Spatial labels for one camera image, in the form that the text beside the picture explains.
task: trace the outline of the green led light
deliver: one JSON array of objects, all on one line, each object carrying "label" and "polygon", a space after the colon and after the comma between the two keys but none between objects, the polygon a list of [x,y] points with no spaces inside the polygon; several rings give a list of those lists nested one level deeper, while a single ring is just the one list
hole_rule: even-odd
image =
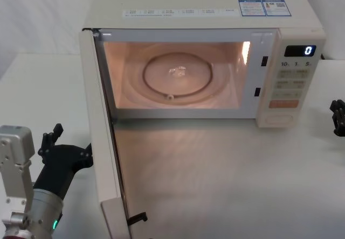
[{"label": "green led light", "polygon": [[56,226],[58,225],[58,223],[59,223],[59,221],[57,221],[57,220],[55,220],[55,221],[54,221],[54,224],[53,224],[53,230],[55,230],[55,229],[56,229]]}]

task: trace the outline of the white backdrop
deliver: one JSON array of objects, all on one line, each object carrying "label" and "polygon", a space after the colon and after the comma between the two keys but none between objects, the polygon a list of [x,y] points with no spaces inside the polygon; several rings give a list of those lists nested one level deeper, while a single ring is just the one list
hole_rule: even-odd
[{"label": "white backdrop", "polygon": [[[0,76],[18,52],[79,54],[92,0],[0,0]],[[323,23],[325,56],[345,59],[345,0],[309,0]]]}]

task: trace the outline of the open microwave door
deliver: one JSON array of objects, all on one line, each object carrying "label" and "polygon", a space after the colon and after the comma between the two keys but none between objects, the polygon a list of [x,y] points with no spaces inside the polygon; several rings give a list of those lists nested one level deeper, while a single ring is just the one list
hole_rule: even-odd
[{"label": "open microwave door", "polygon": [[92,138],[96,185],[111,238],[130,239],[115,137],[103,93],[92,31],[80,33],[82,70]]}]

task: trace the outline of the microwave oven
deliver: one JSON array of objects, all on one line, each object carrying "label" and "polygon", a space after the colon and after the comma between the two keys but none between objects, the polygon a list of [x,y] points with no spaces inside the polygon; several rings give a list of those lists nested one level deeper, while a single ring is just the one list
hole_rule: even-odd
[{"label": "microwave oven", "polygon": [[325,38],[307,0],[94,0],[80,49],[112,238],[130,238],[116,121],[251,118],[260,128],[291,127]]}]

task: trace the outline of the white tabletop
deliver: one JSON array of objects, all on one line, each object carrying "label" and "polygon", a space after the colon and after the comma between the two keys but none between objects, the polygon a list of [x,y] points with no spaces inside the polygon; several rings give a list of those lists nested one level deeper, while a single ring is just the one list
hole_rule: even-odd
[{"label": "white tabletop", "polygon": [[[21,125],[32,131],[35,150],[42,134],[56,123],[64,128],[57,144],[86,147],[90,143],[80,56],[22,54],[0,79],[0,125]],[[43,167],[31,158],[32,180]],[[109,238],[99,208],[93,168],[79,171],[65,200],[63,218],[53,238]],[[5,193],[0,182],[0,211]],[[5,227],[0,222],[0,238]]]},{"label": "white tabletop", "polygon": [[[328,109],[345,97],[344,76],[344,61],[320,62],[292,129],[258,129],[254,120],[122,123],[117,139],[129,212],[149,217],[132,226],[134,238],[344,238],[345,138],[333,134]],[[89,143],[78,56],[20,55],[0,91],[0,123],[31,128],[36,150],[58,122],[65,129],[59,143]],[[34,156],[33,180],[41,167]],[[201,201],[194,200],[198,192]],[[75,176],[54,238],[108,238],[92,168]]]},{"label": "white tabletop", "polygon": [[320,61],[300,120],[121,121],[116,140],[134,239],[345,238],[345,138],[331,101],[345,61]]}]

